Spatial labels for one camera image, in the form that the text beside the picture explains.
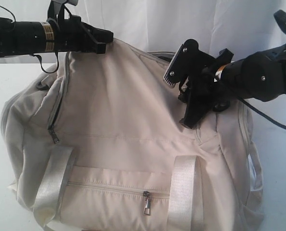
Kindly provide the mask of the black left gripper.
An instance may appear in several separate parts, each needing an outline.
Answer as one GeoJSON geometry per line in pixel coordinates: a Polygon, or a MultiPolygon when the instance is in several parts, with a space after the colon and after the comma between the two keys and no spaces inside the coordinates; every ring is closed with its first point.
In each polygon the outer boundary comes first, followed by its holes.
{"type": "Polygon", "coordinates": [[[51,27],[54,52],[79,51],[104,54],[106,43],[113,42],[113,32],[82,22],[81,17],[76,15],[60,22],[52,19],[51,27]]]}

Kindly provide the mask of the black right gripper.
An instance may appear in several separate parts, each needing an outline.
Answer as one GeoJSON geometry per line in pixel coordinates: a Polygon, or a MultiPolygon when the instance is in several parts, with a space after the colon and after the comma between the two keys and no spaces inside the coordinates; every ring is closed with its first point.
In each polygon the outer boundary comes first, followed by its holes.
{"type": "Polygon", "coordinates": [[[188,129],[203,119],[209,112],[223,112],[231,105],[229,100],[221,99],[220,91],[224,88],[218,86],[215,73],[221,66],[231,62],[233,53],[228,49],[221,50],[219,56],[214,58],[202,51],[189,59],[186,78],[180,82],[180,86],[186,83],[186,88],[180,90],[179,100],[186,103],[184,117],[179,123],[188,129]]]}

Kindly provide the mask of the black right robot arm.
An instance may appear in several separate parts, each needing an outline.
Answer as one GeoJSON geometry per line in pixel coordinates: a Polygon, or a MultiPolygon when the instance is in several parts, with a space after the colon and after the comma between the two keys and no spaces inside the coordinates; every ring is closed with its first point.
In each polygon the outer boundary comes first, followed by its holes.
{"type": "MultiPolygon", "coordinates": [[[[286,35],[286,12],[278,10],[274,19],[286,35]]],[[[212,57],[190,39],[180,55],[179,100],[187,105],[180,122],[186,128],[193,128],[210,111],[225,111],[234,99],[268,102],[286,95],[286,44],[233,61],[228,49],[212,57]]]]}

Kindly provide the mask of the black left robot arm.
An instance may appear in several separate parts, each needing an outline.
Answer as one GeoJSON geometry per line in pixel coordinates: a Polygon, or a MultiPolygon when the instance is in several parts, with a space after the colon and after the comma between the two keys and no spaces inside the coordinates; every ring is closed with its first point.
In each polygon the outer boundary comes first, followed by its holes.
{"type": "Polygon", "coordinates": [[[14,22],[0,17],[0,58],[68,51],[103,54],[111,42],[111,31],[86,24],[76,15],[46,22],[14,22]]]}

